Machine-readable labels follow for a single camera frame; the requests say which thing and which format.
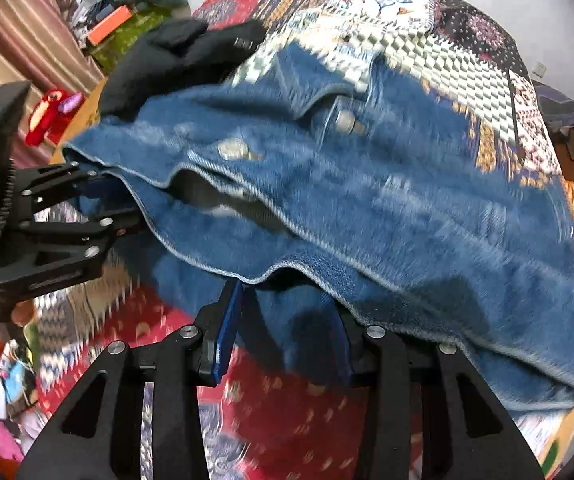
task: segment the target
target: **red stuffed toy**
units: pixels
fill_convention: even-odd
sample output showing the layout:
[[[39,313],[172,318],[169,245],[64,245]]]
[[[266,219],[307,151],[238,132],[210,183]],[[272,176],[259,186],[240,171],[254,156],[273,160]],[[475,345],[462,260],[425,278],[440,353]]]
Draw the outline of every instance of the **red stuffed toy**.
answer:
[[[29,116],[25,143],[29,146],[39,146],[46,137],[53,145],[58,144],[65,128],[83,102],[85,97],[81,92],[70,94],[62,88],[45,92]]]

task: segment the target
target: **wall outlet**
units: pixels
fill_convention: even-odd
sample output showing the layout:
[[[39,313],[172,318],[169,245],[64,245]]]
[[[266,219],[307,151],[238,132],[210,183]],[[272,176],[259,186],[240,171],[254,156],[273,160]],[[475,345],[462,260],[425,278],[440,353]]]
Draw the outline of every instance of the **wall outlet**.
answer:
[[[533,70],[531,70],[531,72],[537,75],[538,77],[544,77],[546,71],[547,67],[541,62],[537,62]]]

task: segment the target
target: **blue denim fabric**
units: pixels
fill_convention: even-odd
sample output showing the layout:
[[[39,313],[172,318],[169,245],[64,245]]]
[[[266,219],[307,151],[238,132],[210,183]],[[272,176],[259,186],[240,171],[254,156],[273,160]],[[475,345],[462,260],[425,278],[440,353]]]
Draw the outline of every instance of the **blue denim fabric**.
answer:
[[[343,110],[354,133],[336,126]],[[569,408],[574,221],[564,190],[556,178],[521,186],[500,156],[484,173],[479,135],[477,120],[382,57],[368,92],[355,94],[290,44],[253,85],[152,98],[134,123],[106,118],[64,154],[136,199],[153,235],[118,250],[163,300],[196,312],[223,276],[257,285],[241,327],[256,356],[316,382],[342,377],[333,298],[363,324],[456,344],[508,409]],[[249,156],[224,158],[226,139],[243,140]],[[196,175],[221,203],[188,199]]]

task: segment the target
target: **bedspread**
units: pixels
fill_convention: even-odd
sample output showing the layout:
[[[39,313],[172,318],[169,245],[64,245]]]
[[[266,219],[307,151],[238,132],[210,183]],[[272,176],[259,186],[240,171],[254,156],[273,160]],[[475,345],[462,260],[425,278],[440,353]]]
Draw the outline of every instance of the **bedspread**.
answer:
[[[501,138],[518,147],[525,168],[544,175],[560,173],[515,41],[462,0],[207,0],[194,15],[211,27],[250,18],[268,27],[266,41],[235,73],[235,82],[254,81],[269,68],[276,51],[298,41],[360,90],[366,87],[373,54],[383,52],[390,66],[450,95],[488,121]],[[66,206],[52,214],[80,220]],[[95,284],[38,300],[46,350],[41,402],[47,412],[113,339],[147,344],[189,320],[139,286],[138,277],[127,276],[118,261],[111,260],[108,269]],[[110,282],[104,281],[110,276]],[[104,291],[104,297],[88,294],[93,289]],[[351,478],[359,432],[347,435],[340,429],[361,424],[363,393],[328,391],[293,376],[269,373],[237,349],[222,385],[202,389],[199,399],[212,479]],[[145,478],[151,478],[150,402],[145,395]],[[554,413],[516,420],[541,462],[563,417]],[[414,427],[419,431],[417,417]],[[410,478],[419,478],[421,435],[416,432],[412,442]]]

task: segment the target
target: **metal button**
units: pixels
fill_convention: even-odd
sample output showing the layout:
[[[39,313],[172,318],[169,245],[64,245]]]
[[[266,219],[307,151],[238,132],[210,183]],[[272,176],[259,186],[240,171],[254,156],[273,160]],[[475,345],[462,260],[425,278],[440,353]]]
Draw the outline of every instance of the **metal button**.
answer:
[[[454,345],[448,345],[446,343],[440,343],[440,345],[438,345],[438,348],[440,348],[440,351],[443,354],[447,355],[454,355],[457,350],[457,348]]]
[[[225,139],[218,143],[218,152],[225,160],[247,158],[249,148],[242,139]]]
[[[198,335],[198,327],[195,325],[185,325],[180,329],[180,336],[183,339],[191,339]]]
[[[336,118],[336,130],[342,134],[348,134],[353,130],[356,117],[349,110],[340,110]]]
[[[385,336],[385,329],[378,325],[371,325],[367,327],[367,335],[372,339],[380,339]]]
[[[107,351],[112,355],[118,355],[123,350],[125,350],[125,343],[123,343],[122,341],[112,341],[107,346]]]

